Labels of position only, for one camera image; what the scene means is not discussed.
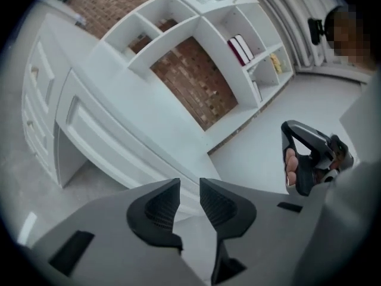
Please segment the finger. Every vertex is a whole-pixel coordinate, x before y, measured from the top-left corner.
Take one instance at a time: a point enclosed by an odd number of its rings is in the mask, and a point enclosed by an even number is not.
[[[298,168],[298,159],[295,156],[290,157],[287,162],[286,172],[294,172]]]
[[[290,159],[291,156],[295,156],[295,152],[292,148],[288,148],[287,151],[286,151],[286,158],[285,158],[285,162],[287,164],[288,160]]]
[[[289,172],[287,173],[287,177],[288,177],[288,185],[296,184],[296,173]]]

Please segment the white shelving unit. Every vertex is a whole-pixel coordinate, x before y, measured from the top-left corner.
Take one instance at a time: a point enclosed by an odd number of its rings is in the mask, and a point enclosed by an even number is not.
[[[177,24],[162,32],[158,25],[163,19],[173,19]],[[254,59],[243,67],[227,45],[227,41],[237,34],[244,38],[254,54]],[[128,46],[142,35],[147,35],[151,41],[135,54]],[[150,69],[163,55],[189,37],[194,37],[208,53],[238,102],[232,111],[206,131],[201,129],[164,83],[160,86],[159,78]],[[282,74],[276,73],[269,57],[271,53],[278,56]],[[178,139],[173,136],[168,145],[163,140],[157,143],[165,152],[173,153],[177,160],[184,162],[192,161],[192,158],[196,160],[200,153],[205,155],[221,143],[249,120],[293,75],[280,36],[257,0],[149,0],[122,18],[104,36],[87,63],[92,65],[92,69],[94,65],[102,68],[105,63],[117,64],[110,67],[112,73],[99,74],[103,75],[103,80],[112,77],[120,80],[125,76],[125,71],[132,71],[148,84],[148,88],[159,88],[157,94],[161,94],[162,100],[165,99],[182,115],[184,122],[181,124],[192,137],[187,140],[183,135],[179,135]],[[256,92],[248,73],[252,67],[256,67],[254,74],[261,95]],[[154,96],[151,91],[147,91],[148,94]],[[156,101],[160,99],[151,98],[151,102]],[[173,115],[164,110],[163,114]],[[170,127],[173,123],[175,128],[179,120],[167,118],[166,122]],[[161,130],[157,129],[155,135],[160,136]]]

